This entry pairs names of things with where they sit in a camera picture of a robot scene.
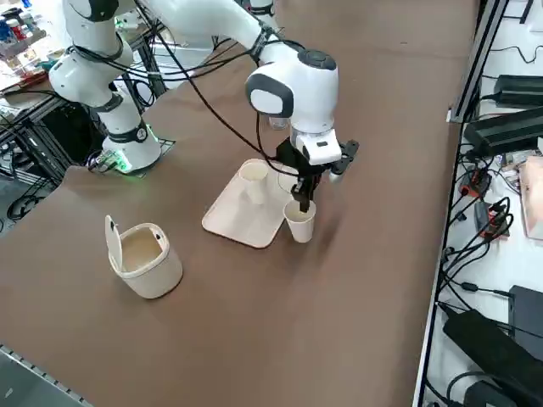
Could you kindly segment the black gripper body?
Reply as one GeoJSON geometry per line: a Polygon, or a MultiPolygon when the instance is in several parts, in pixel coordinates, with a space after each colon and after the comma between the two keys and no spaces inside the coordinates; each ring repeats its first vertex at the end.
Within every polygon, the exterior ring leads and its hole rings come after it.
{"type": "Polygon", "coordinates": [[[334,161],[323,164],[310,163],[310,158],[316,157],[317,145],[315,142],[310,142],[310,146],[313,147],[311,153],[306,145],[303,145],[302,151],[299,151],[288,139],[286,139],[276,148],[277,161],[297,170],[297,176],[299,178],[320,176],[326,170],[331,170],[335,165],[334,161]]]}

